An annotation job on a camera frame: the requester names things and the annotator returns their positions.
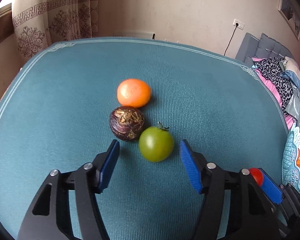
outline tomato stem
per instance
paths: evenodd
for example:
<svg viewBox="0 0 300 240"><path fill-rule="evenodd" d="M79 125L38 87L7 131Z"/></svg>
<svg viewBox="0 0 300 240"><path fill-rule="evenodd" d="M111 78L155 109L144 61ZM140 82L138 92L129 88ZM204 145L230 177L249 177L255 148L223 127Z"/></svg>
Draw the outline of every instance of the tomato stem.
<svg viewBox="0 0 300 240"><path fill-rule="evenodd" d="M159 129L160 130L169 131L170 127L164 127L163 124L161 122L159 122L159 121L158 121L158 125L159 125Z"/></svg>

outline pile of clothes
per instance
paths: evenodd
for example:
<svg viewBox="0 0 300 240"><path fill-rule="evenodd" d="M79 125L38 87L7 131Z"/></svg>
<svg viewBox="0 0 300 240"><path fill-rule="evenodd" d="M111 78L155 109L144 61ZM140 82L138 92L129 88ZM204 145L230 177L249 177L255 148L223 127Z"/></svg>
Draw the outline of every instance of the pile of clothes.
<svg viewBox="0 0 300 240"><path fill-rule="evenodd" d="M260 79L275 95L290 129L294 122L300 127L300 70L290 57L252 59Z"/></svg>

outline green tomato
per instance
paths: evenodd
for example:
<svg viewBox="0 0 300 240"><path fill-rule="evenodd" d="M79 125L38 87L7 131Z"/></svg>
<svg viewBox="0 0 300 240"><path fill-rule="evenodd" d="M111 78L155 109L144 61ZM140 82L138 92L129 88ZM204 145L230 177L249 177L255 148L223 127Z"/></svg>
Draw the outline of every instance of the green tomato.
<svg viewBox="0 0 300 240"><path fill-rule="evenodd" d="M145 129L139 139L141 154L151 162L166 159L171 154L173 146L173 137L168 128L164 128L161 123L159 127L151 126Z"/></svg>

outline teal tablecloth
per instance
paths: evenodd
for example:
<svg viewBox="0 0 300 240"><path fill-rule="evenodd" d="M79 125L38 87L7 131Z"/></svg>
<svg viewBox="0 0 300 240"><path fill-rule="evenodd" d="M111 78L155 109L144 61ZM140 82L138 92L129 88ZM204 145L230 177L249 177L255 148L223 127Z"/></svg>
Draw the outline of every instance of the teal tablecloth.
<svg viewBox="0 0 300 240"><path fill-rule="evenodd" d="M49 171L77 169L109 146L116 88L138 78L152 88L142 108L152 125L171 127L176 147L150 163L137 143L121 142L109 188L97 196L111 240L183 240L202 196L178 155L187 139L223 169L262 167L277 183L287 138L282 112L242 63L198 48L160 41L88 39L57 43L33 57L0 102L0 221L16 237ZM226 195L220 236L229 207ZM80 236L71 193L74 231Z"/></svg>

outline patterned curtain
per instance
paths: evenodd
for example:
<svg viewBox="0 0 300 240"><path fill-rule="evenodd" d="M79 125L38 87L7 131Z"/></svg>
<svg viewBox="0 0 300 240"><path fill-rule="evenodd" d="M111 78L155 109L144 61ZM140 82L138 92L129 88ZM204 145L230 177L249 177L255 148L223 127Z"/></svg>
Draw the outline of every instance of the patterned curtain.
<svg viewBox="0 0 300 240"><path fill-rule="evenodd" d="M14 0L12 20L26 62L56 41L96 37L98 0Z"/></svg>

